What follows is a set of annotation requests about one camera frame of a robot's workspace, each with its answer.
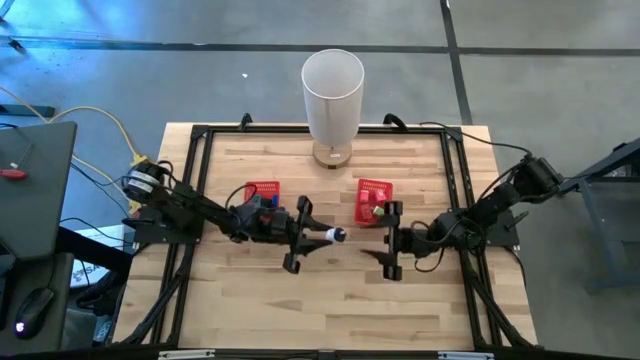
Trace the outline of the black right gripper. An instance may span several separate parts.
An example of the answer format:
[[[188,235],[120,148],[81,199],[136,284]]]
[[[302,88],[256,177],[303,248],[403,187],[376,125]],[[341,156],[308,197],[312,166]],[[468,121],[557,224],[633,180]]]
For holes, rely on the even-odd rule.
[[[386,252],[361,249],[360,252],[373,257],[383,265],[383,277],[387,280],[401,280],[402,267],[398,264],[398,254],[411,254],[416,259],[425,258],[436,252],[439,245],[429,239],[428,230],[412,230],[400,226],[403,205],[400,201],[389,201],[384,204],[384,217],[376,220],[373,229],[386,229],[384,244]]]

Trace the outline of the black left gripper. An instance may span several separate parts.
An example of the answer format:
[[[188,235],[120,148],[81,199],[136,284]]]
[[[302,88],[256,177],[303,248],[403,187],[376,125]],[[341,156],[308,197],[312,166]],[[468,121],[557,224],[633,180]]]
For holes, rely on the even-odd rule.
[[[330,226],[311,217],[311,201],[307,196],[298,198],[298,215],[293,217],[284,207],[266,208],[255,203],[231,206],[230,212],[236,216],[236,230],[256,243],[286,245],[289,251],[285,254],[282,267],[291,274],[298,274],[300,262],[298,257],[304,251],[311,253],[315,250],[332,245],[330,240],[309,241],[304,234],[308,227],[311,231],[328,231]]]

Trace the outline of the red plastic basket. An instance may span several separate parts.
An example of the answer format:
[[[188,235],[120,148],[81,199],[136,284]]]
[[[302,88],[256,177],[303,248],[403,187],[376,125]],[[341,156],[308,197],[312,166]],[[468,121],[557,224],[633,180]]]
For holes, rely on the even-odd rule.
[[[274,195],[278,195],[280,201],[280,183],[278,181],[249,181],[244,190],[245,202],[272,208],[271,199]]]
[[[386,201],[377,201],[376,197],[375,197],[375,192],[377,189],[382,189],[388,199]],[[361,190],[368,190],[370,193],[370,198],[369,201],[367,203],[360,203],[359,202],[359,192]],[[369,204],[371,207],[373,207],[373,209],[376,206],[382,207],[384,209],[384,205],[386,202],[391,201],[393,197],[393,184],[390,182],[384,182],[384,181],[378,181],[378,180],[371,180],[371,179],[360,179],[358,181],[358,186],[357,186],[357,191],[356,191],[356,204],[355,204],[355,211],[354,211],[354,222],[357,225],[361,225],[361,226],[368,226],[368,225],[372,225],[376,222],[377,219],[379,219],[381,216],[376,216],[374,215],[372,221],[370,223],[364,223],[360,220],[360,206],[362,204]]]

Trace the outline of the white shade table lamp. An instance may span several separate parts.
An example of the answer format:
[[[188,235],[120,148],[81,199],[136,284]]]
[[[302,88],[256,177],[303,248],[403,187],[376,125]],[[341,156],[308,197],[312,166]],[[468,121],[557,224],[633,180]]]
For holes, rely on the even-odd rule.
[[[342,49],[311,55],[301,69],[312,156],[323,168],[345,166],[361,122],[365,69]]]

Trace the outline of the dark blue side table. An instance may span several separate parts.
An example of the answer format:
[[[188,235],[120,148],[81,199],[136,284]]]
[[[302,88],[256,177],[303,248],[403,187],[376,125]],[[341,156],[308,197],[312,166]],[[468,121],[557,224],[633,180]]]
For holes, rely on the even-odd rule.
[[[570,192],[582,196],[604,262],[586,290],[640,286],[640,137],[567,177],[558,195]]]

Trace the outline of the white printed box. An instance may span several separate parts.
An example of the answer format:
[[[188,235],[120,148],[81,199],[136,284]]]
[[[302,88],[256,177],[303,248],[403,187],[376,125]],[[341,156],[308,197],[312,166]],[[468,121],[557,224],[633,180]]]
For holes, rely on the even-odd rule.
[[[133,253],[138,246],[133,244],[132,230],[125,225],[112,225],[97,229],[77,230],[77,233],[116,250]],[[97,283],[108,270],[88,261],[75,260],[71,273],[71,288],[80,288]]]

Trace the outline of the grey desk panel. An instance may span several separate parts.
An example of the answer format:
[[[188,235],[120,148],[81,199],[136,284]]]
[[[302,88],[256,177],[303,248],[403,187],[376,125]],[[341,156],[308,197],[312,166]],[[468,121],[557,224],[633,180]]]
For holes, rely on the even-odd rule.
[[[0,170],[27,174],[0,176],[0,242],[21,260],[54,252],[76,132],[74,122],[0,130]]]

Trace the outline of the black computer mouse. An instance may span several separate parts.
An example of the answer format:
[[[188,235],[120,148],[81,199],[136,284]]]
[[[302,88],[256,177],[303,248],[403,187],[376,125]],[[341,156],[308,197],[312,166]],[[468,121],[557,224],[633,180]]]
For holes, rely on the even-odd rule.
[[[54,291],[45,287],[36,288],[26,296],[14,321],[14,334],[18,339],[30,339],[38,334],[54,296]]]

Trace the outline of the black floor bar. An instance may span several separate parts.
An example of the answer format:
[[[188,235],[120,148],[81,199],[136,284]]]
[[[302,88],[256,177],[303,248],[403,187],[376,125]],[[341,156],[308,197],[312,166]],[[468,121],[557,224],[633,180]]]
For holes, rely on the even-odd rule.
[[[22,116],[22,117],[42,117],[51,118],[55,115],[55,108],[50,106],[33,106],[32,109],[24,105],[0,104],[0,115]]]

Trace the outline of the black aluminium table frame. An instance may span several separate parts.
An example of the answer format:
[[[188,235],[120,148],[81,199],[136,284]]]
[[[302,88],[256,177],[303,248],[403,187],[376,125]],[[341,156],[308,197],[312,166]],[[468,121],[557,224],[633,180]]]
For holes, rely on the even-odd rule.
[[[403,278],[386,280],[370,250],[384,248],[380,229],[353,220],[360,179],[388,181],[403,204],[402,222],[429,222],[463,203],[460,153],[443,155],[438,127],[407,132],[374,126],[358,135],[349,164],[328,170],[312,157],[310,133],[293,124],[224,129],[210,160],[194,175],[205,194],[236,203],[249,180],[276,180],[293,209],[309,197],[313,216],[347,232],[345,242],[301,259],[298,274],[283,266],[282,246],[235,244],[206,226],[195,248],[178,344],[182,348],[469,350],[472,335],[457,252],[432,255],[415,270],[399,259]]]

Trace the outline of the white metal bracket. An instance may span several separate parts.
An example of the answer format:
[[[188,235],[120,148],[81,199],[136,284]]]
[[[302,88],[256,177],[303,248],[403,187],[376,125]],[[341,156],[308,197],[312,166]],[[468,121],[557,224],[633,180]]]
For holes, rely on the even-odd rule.
[[[439,351],[438,360],[495,360],[492,353]]]
[[[215,357],[215,349],[179,349],[161,351],[157,360],[210,360]]]

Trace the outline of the red handled tool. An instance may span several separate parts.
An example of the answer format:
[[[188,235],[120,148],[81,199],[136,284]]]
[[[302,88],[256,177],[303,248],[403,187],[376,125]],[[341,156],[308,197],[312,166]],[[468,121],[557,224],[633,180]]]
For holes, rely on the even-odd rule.
[[[30,144],[17,162],[12,162],[6,169],[0,169],[0,178],[5,178],[8,180],[26,179],[28,177],[28,173],[22,169],[22,165],[32,149],[33,145]]]

